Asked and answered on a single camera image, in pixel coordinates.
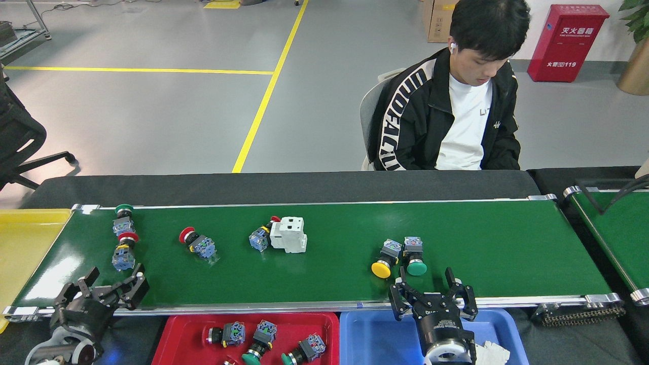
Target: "chain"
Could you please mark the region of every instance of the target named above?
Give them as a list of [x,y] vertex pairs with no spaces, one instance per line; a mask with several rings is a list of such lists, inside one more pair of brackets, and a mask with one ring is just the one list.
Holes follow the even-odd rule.
[[599,323],[601,321],[612,320],[623,316],[626,310],[622,307],[605,308],[590,310],[588,312],[578,312],[572,314],[560,314],[557,316],[550,316],[546,313],[543,316],[541,323],[545,327],[561,327],[569,325],[587,325],[592,323]]

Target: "plastic tray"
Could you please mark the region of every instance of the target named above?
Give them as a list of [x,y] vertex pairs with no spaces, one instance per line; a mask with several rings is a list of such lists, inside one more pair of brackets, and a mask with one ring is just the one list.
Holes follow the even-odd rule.
[[[212,314],[172,316],[167,320],[152,365],[222,365],[225,360],[245,365],[241,359],[252,344],[252,334],[261,320],[277,325],[273,349],[261,360],[262,365],[282,364],[282,354],[293,351],[310,334],[322,337],[326,351],[309,365],[337,365],[339,345],[338,317],[333,313]],[[205,341],[211,327],[243,322],[246,341],[240,346],[223,348]]]
[[[475,321],[462,320],[476,344],[496,343],[509,350],[508,365],[529,365],[513,318],[502,309],[481,309]],[[341,365],[422,364],[412,316],[396,321],[390,310],[344,312],[340,316]]]
[[[12,304],[70,214],[70,209],[0,210],[1,309]],[[0,333],[7,323],[0,319]]]

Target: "green conveyor belt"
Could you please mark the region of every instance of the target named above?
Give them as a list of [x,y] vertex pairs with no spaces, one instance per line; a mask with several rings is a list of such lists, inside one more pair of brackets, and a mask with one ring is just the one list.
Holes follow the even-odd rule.
[[[591,192],[606,207],[616,192]],[[580,215],[631,291],[649,288],[649,192],[632,192],[601,215],[584,193],[571,195]]]
[[[248,235],[270,216],[300,216],[305,253],[270,247],[263,253]],[[46,307],[64,283],[101,272],[95,285],[113,284],[110,259],[117,239],[113,210],[74,211],[16,307]],[[476,297],[605,294],[607,284],[553,201],[352,203],[225,207],[137,208],[141,241],[135,257],[151,285],[140,308],[382,301],[387,285],[370,265],[386,238],[420,236],[428,272],[408,276],[419,290],[446,291],[444,270],[473,285]],[[194,226],[216,242],[219,260],[207,262],[178,241]]]

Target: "plant pot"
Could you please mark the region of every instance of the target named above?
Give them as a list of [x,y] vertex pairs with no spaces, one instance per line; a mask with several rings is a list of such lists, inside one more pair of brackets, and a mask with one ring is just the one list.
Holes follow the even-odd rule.
[[649,95],[649,42],[644,39],[635,46],[617,87],[633,95]]

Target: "black hair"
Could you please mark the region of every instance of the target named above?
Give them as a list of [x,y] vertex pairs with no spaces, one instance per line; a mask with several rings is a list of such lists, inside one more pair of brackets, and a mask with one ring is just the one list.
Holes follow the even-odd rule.
[[530,27],[525,0],[459,0],[450,35],[458,51],[478,51],[487,60],[504,60],[518,52]]

